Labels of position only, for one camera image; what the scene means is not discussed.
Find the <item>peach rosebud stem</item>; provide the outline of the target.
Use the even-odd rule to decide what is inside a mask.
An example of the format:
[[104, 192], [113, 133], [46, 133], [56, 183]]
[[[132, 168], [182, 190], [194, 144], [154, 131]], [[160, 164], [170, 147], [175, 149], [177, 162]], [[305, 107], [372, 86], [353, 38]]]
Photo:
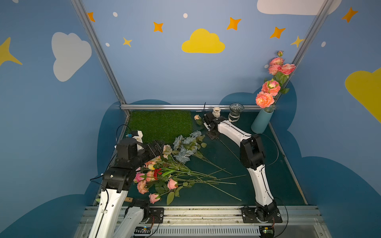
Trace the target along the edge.
[[[195, 115], [194, 116], [194, 119], [196, 121], [196, 123], [199, 125], [199, 126], [204, 126], [204, 123], [201, 119], [201, 117], [199, 115]], [[214, 139], [218, 140], [219, 142], [221, 142], [230, 152], [231, 154], [237, 159], [237, 160], [240, 160], [237, 155], [218, 137], [216, 136]]]

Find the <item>blue grey fabric flowers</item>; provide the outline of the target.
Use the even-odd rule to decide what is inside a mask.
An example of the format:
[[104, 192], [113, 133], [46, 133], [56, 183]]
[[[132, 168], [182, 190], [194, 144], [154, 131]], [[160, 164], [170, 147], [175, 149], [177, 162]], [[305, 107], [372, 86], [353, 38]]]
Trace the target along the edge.
[[190, 157], [193, 156], [220, 169], [221, 171], [232, 175], [226, 169], [223, 169], [218, 165], [212, 163], [204, 156], [204, 154], [201, 152], [201, 149], [206, 148], [207, 146], [207, 144], [203, 141], [204, 138], [205, 135], [200, 131], [194, 131], [189, 135], [189, 137], [183, 137], [182, 135], [178, 136], [173, 143], [172, 154], [174, 158], [178, 162], [185, 164], [190, 161]]

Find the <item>two-bloom coral rose stem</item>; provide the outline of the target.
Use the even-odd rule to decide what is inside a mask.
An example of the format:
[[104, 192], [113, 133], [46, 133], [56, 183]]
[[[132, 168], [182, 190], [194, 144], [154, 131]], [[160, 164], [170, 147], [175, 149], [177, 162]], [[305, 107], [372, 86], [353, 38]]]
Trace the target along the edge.
[[256, 104], [265, 112], [273, 112], [273, 104], [275, 102], [275, 97], [279, 94], [281, 86], [278, 81], [272, 79], [266, 81], [261, 91], [256, 96]]

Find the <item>pink rose spray stem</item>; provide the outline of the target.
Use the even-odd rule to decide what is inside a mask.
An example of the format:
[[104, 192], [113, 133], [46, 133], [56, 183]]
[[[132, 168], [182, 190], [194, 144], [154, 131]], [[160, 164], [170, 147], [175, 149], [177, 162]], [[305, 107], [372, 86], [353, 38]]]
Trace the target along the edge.
[[269, 63], [268, 72], [273, 76], [273, 79], [277, 81], [280, 86], [283, 86], [285, 82], [285, 74], [282, 72], [284, 65], [283, 51], [277, 52], [277, 57], [272, 59]]

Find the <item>coral pink rose stem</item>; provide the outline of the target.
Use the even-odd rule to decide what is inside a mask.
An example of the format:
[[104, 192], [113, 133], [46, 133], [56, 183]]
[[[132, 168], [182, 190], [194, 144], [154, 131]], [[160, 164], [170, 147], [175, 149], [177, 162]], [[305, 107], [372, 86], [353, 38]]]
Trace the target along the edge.
[[285, 82], [283, 86], [280, 86], [280, 90], [278, 92], [278, 95], [276, 96], [277, 98], [281, 94], [287, 94], [289, 92], [289, 88], [286, 87], [286, 83], [289, 80], [290, 75], [295, 71], [296, 66], [294, 64], [284, 64], [282, 68], [282, 72], [285, 74]]

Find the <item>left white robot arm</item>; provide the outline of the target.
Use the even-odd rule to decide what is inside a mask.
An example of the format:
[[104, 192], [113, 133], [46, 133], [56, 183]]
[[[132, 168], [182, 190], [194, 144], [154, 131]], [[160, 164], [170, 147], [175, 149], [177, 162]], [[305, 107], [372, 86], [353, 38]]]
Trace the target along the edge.
[[116, 146], [114, 164], [102, 176], [100, 202], [93, 222], [90, 238], [131, 238], [136, 227], [150, 217], [147, 201], [134, 202], [117, 226], [119, 214], [130, 187], [134, 183], [137, 169], [162, 155], [163, 141], [150, 144], [135, 138], [122, 139]]

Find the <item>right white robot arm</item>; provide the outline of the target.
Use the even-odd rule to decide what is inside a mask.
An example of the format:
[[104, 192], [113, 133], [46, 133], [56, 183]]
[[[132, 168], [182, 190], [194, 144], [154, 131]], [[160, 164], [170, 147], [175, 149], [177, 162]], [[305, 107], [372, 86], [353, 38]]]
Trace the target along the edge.
[[267, 181], [266, 156], [261, 137], [239, 129], [225, 117], [215, 117], [212, 112], [205, 113], [203, 120], [211, 135], [223, 134], [239, 146], [239, 159], [247, 168], [255, 190], [256, 216], [262, 223], [271, 220], [279, 211]]

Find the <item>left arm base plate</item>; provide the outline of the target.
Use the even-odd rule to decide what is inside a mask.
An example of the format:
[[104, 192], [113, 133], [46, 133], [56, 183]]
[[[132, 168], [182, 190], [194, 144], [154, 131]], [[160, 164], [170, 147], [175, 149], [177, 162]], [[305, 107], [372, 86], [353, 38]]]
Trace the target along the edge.
[[164, 208], [153, 207], [145, 208], [142, 223], [144, 224], [162, 224], [164, 220]]

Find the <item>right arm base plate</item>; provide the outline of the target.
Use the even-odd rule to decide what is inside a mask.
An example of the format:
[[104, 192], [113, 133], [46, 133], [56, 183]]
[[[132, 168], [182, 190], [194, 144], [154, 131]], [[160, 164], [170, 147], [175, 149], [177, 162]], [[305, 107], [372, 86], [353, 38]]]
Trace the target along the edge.
[[261, 206], [259, 208], [244, 206], [241, 208], [241, 215], [244, 223], [283, 223], [283, 219], [278, 208], [268, 209]]

